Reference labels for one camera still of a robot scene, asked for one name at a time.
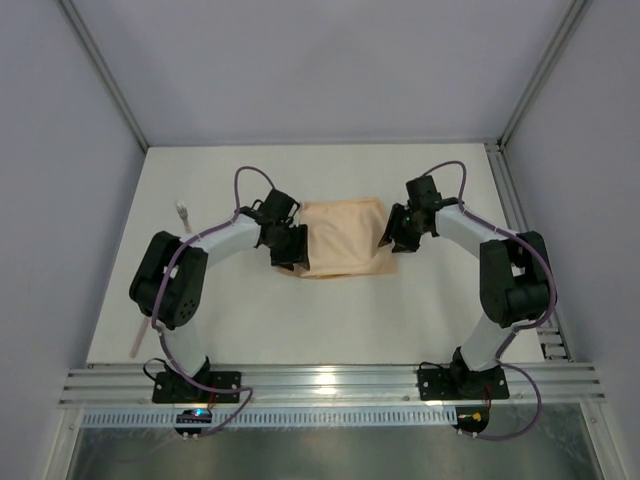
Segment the orange cloth napkin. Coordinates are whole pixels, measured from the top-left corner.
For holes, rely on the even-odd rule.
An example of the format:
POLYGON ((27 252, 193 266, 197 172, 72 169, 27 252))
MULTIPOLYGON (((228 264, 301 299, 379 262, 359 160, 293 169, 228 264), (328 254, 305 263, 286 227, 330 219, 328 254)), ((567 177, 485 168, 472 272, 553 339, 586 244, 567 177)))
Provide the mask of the orange cloth napkin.
POLYGON ((385 213, 384 204, 372 197, 304 203, 298 219, 308 226, 310 267, 278 271, 303 279, 395 274, 391 247, 379 245, 385 213))

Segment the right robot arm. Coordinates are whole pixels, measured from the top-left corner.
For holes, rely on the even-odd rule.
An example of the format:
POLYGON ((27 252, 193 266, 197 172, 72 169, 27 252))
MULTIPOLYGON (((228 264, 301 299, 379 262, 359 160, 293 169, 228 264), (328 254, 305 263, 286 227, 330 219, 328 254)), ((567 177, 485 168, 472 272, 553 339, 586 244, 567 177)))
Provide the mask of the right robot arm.
POLYGON ((406 184, 406 204, 394 204, 381 246, 414 253, 425 235, 454 242, 479 262, 483 314, 447 365, 423 362, 417 387, 424 401, 503 400, 509 390, 499 359, 518 331, 533 325, 556 303, 543 237, 514 233, 475 216, 454 197, 445 198, 430 175, 406 184))

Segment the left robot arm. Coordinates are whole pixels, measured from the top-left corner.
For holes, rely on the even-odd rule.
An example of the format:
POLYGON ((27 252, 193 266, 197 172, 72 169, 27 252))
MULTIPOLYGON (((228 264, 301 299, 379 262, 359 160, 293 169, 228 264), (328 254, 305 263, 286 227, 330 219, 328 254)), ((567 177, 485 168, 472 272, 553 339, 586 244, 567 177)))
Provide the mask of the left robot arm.
POLYGON ((192 323, 208 269, 261 246, 269 250, 275 268, 309 269, 308 226, 294 222, 300 207, 298 201, 273 188, 265 199, 240 207, 219 225, 185 237, 166 231, 152 237, 129 297, 149 317, 169 372, 183 383, 209 389, 198 379, 208 370, 209 359, 192 323))

